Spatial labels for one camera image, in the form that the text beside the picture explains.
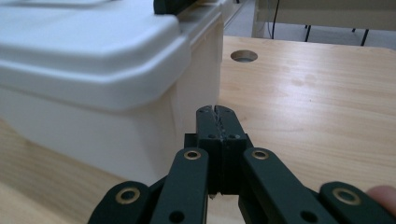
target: black cable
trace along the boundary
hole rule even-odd
[[[273,22],[272,39],[274,39],[274,35],[275,35],[275,23],[276,23],[277,9],[279,8],[279,1],[280,0],[277,0],[277,3],[276,3],[276,10],[275,10],[275,16],[274,16],[274,22]]]

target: wooden table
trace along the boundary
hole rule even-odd
[[[256,0],[252,36],[263,37],[267,32],[262,27],[274,20],[276,3],[277,0]],[[281,0],[276,22],[394,31],[394,18],[394,0]]]
[[[255,51],[252,63],[230,54]],[[396,186],[396,51],[225,37],[219,104],[307,187]],[[0,121],[0,222],[85,223],[123,179],[30,143]],[[243,223],[236,197],[207,223]]]

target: wooden tabletop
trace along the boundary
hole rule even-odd
[[[232,52],[258,59],[238,63]],[[396,51],[224,37],[219,105],[307,187],[396,186]],[[86,223],[123,179],[37,146],[0,120],[0,222]],[[243,223],[236,197],[207,223]]]

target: plastic box lid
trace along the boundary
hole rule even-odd
[[[0,15],[3,88],[124,110],[160,97],[191,62],[191,37],[152,1],[2,1]]]

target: white plastic box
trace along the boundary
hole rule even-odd
[[[177,17],[152,1],[0,3],[0,118],[27,139],[125,178],[167,174],[195,110],[219,96],[231,1]]]

